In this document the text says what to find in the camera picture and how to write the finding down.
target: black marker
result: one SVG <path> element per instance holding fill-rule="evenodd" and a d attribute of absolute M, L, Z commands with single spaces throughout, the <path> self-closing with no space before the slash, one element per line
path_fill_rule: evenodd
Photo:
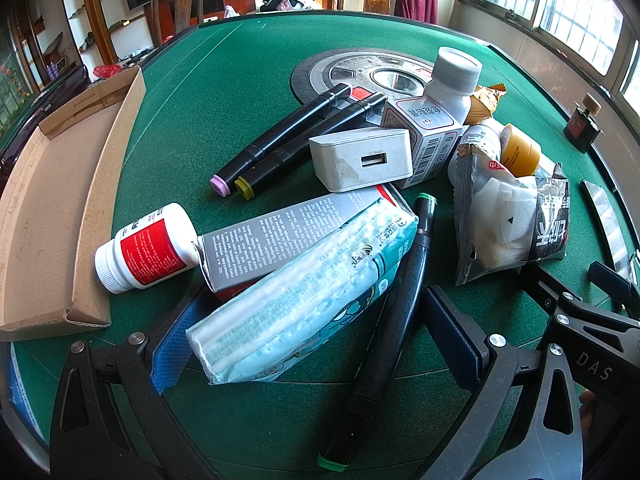
<path fill-rule="evenodd" d="M 384 94 L 372 94 L 339 110 L 321 123 L 294 137 L 238 177 L 236 180 L 238 191 L 245 199 L 251 200 L 284 174 L 291 172 L 309 159 L 311 154 L 309 139 L 311 137 L 337 132 L 344 123 L 367 113 L 368 110 L 385 100 L 386 96 Z"/>
<path fill-rule="evenodd" d="M 418 231 L 400 262 L 338 427 L 318 454 L 318 465 L 326 469 L 344 471 L 351 463 L 391 386 L 422 290 L 436 204 L 436 199 L 426 193 L 415 199 L 413 210 L 418 216 Z"/>
<path fill-rule="evenodd" d="M 269 128 L 260 137 L 238 153 L 231 162 L 211 177 L 210 183 L 220 196 L 231 193 L 234 180 L 256 162 L 263 160 L 275 148 L 283 145 L 304 128 L 322 112 L 340 98 L 347 98 L 351 94 L 351 87 L 345 83 L 338 83 L 333 88 L 322 92 L 298 110 L 289 114 L 275 126 Z"/>

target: cardboard tray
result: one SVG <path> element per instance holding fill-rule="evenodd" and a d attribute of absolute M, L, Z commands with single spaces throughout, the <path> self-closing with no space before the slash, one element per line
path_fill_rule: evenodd
<path fill-rule="evenodd" d="M 0 198 L 0 340 L 111 324 L 94 254 L 111 238 L 145 91 L 140 67 L 125 70 L 53 112 L 25 145 Z"/>

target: red plastic bag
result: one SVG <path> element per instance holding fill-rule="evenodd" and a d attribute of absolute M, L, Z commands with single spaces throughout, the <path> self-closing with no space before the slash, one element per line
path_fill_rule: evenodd
<path fill-rule="evenodd" d="M 122 70 L 120 65 L 98 65 L 94 68 L 94 75 L 96 77 L 111 77 L 116 75 Z"/>

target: medicine box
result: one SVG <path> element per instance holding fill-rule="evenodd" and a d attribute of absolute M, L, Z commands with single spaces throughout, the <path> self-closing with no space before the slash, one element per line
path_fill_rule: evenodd
<path fill-rule="evenodd" d="M 463 130 L 459 122 L 427 97 L 387 101 L 382 126 L 409 130 L 414 174 L 396 182 L 399 189 L 436 176 Z"/>
<path fill-rule="evenodd" d="M 320 196 L 199 236 L 196 248 L 205 281 L 228 301 L 380 197 L 411 211 L 392 185 L 381 184 Z"/>
<path fill-rule="evenodd" d="M 314 171 L 332 193 L 412 176 L 405 128 L 360 128 L 309 139 Z"/>

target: yellow bottle cap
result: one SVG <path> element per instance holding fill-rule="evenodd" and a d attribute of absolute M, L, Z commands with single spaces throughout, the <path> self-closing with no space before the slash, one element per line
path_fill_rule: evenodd
<path fill-rule="evenodd" d="M 509 129 L 509 140 L 502 150 L 500 163 L 515 177 L 533 175 L 540 162 L 540 145 L 513 124 L 507 124 L 506 127 Z"/>

